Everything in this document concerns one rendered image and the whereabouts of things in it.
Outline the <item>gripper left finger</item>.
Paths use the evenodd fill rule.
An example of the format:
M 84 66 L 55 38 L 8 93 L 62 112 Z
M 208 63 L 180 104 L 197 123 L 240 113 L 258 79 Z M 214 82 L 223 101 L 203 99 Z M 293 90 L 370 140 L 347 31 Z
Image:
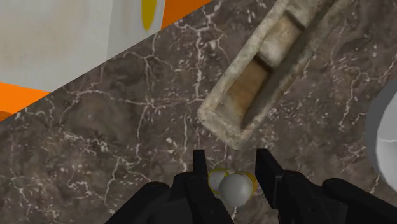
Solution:
M 143 185 L 105 224 L 233 224 L 208 184 L 204 150 L 193 151 L 193 170 L 174 176 L 171 186 Z

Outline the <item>pale stone rectangular tray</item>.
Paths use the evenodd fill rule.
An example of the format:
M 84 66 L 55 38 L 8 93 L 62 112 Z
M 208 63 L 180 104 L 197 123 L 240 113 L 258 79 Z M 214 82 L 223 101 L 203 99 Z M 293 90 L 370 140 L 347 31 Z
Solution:
M 276 0 L 199 107 L 203 126 L 235 150 L 329 34 L 343 0 Z

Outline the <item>white cup with yellow rim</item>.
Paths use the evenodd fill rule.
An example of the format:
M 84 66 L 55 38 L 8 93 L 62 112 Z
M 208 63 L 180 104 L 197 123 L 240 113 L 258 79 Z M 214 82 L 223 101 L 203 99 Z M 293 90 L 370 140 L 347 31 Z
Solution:
M 215 169 L 208 174 L 208 185 L 226 205 L 240 207 L 254 195 L 258 182 L 253 174 L 246 171 Z

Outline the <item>white cabinet with yellow spot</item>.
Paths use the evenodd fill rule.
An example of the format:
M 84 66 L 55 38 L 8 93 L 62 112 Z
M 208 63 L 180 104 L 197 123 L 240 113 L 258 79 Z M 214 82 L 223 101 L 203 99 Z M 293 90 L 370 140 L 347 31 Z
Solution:
M 162 26 L 165 0 L 0 0 L 0 82 L 52 92 Z

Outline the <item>white round bowl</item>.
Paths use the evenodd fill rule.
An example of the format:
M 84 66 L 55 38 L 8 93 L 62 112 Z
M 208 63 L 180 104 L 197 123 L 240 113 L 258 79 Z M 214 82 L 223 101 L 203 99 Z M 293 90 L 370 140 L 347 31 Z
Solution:
M 371 102 L 365 142 L 371 165 L 397 192 L 397 79 L 389 81 Z

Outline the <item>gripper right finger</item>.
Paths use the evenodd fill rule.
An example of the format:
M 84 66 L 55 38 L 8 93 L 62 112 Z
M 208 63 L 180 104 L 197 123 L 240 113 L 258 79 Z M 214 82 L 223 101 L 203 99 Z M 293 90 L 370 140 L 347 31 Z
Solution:
M 397 207 L 343 179 L 316 185 L 267 149 L 256 150 L 255 176 L 279 224 L 397 224 Z

